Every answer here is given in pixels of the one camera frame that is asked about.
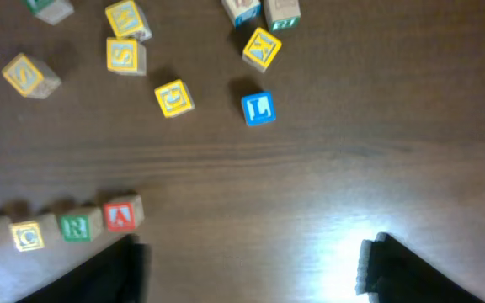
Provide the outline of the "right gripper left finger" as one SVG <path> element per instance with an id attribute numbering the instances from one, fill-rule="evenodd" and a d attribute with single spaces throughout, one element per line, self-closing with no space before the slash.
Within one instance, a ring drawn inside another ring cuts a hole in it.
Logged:
<path id="1" fill-rule="evenodd" d="M 151 248 L 127 234 L 19 303 L 140 303 L 150 264 Z"/>

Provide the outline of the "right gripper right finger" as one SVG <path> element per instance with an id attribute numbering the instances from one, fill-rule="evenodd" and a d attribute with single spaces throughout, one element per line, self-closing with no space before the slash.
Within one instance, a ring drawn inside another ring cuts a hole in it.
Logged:
<path id="1" fill-rule="evenodd" d="M 484 303 L 385 232 L 361 243 L 354 290 L 377 303 Z"/>

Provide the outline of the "red A block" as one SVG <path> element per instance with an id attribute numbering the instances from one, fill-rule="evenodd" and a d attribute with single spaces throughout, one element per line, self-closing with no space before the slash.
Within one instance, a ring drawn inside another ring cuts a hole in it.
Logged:
<path id="1" fill-rule="evenodd" d="M 140 195 L 121 196 L 103 205 L 104 222 L 111 232 L 134 231 L 145 219 Z"/>

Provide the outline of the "green R block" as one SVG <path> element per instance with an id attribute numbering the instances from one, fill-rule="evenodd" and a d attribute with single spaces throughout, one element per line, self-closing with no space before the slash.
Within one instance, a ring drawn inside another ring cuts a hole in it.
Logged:
<path id="1" fill-rule="evenodd" d="M 82 207 L 59 217 L 65 242 L 92 242 L 104 230 L 103 214 L 99 207 Z"/>

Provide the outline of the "yellow C block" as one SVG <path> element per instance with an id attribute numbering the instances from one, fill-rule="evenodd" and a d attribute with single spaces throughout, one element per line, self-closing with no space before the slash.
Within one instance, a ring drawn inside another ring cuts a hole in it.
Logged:
<path id="1" fill-rule="evenodd" d="M 43 249 L 61 239 L 56 216 L 52 213 L 36 216 L 29 221 L 10 223 L 8 227 L 13 244 L 21 253 Z"/>

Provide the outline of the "yellow block lower right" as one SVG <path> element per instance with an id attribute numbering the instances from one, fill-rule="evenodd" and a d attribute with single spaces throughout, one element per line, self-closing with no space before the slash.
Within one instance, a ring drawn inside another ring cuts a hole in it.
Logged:
<path id="1" fill-rule="evenodd" d="M 187 85 L 181 79 L 154 89 L 159 106 L 166 118 L 173 118 L 195 108 Z"/>

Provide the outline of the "blue L block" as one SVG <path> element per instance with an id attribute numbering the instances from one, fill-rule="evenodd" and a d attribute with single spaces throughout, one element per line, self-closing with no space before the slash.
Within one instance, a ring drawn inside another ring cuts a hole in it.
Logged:
<path id="1" fill-rule="evenodd" d="M 269 91 L 243 97 L 242 109 L 248 126 L 263 125 L 276 120 L 274 100 Z"/>

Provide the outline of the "yellow block centre left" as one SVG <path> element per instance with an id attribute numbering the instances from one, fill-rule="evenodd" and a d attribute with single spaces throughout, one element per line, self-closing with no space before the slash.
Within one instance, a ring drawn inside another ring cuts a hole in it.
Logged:
<path id="1" fill-rule="evenodd" d="M 43 62 L 19 53 L 3 69 L 3 77 L 25 98 L 46 99 L 61 79 Z"/>

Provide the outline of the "yellow block centre lower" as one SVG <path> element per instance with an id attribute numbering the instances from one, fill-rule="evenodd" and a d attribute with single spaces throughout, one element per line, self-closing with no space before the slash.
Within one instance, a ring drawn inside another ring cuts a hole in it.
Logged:
<path id="1" fill-rule="evenodd" d="M 145 76 L 147 74 L 146 48 L 136 39 L 106 40 L 106 65 L 120 75 Z"/>

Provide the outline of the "yellow block centre upper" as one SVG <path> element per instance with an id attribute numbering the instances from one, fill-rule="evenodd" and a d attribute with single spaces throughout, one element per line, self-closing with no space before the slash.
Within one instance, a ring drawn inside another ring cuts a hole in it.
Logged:
<path id="1" fill-rule="evenodd" d="M 134 38 L 140 42 L 152 38 L 147 19 L 134 0 L 123 0 L 104 10 L 116 38 Z"/>

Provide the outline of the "green Z block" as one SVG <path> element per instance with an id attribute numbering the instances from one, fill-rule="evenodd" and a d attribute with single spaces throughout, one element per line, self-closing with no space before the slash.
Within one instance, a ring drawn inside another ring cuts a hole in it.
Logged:
<path id="1" fill-rule="evenodd" d="M 27 9 L 38 19 L 56 25 L 74 13 L 69 0 L 23 0 Z"/>

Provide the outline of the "green sided wooden block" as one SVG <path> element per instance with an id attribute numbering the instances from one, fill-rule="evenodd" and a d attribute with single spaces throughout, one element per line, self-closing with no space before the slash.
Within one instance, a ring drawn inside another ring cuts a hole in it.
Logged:
<path id="1" fill-rule="evenodd" d="M 298 0 L 265 0 L 264 12 L 270 32 L 294 28 L 301 19 Z"/>

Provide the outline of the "blue sided wooden block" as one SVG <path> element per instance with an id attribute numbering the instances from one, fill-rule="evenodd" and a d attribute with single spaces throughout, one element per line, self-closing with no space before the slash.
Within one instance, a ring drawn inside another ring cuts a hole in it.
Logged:
<path id="1" fill-rule="evenodd" d="M 262 3 L 259 0 L 221 0 L 235 28 L 258 16 Z"/>

